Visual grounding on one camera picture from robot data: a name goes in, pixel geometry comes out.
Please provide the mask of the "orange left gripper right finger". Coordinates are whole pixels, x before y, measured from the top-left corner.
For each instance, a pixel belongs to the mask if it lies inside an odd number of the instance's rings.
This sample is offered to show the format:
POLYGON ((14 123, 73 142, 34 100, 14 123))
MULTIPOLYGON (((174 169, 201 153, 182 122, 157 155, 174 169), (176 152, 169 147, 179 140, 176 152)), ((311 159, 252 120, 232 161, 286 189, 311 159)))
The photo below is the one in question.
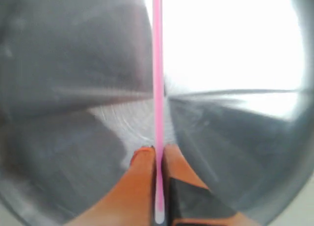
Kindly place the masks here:
POLYGON ((189 165, 179 147, 163 151, 163 187, 168 226, 256 226, 216 197, 189 165))

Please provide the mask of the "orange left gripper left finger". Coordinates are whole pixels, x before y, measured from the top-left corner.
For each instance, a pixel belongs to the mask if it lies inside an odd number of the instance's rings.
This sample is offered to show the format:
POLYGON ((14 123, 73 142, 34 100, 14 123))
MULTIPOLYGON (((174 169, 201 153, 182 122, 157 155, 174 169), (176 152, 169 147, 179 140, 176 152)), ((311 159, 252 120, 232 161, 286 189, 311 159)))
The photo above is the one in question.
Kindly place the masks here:
POLYGON ((117 184, 68 226, 150 226, 153 218, 155 149, 136 150, 117 184))

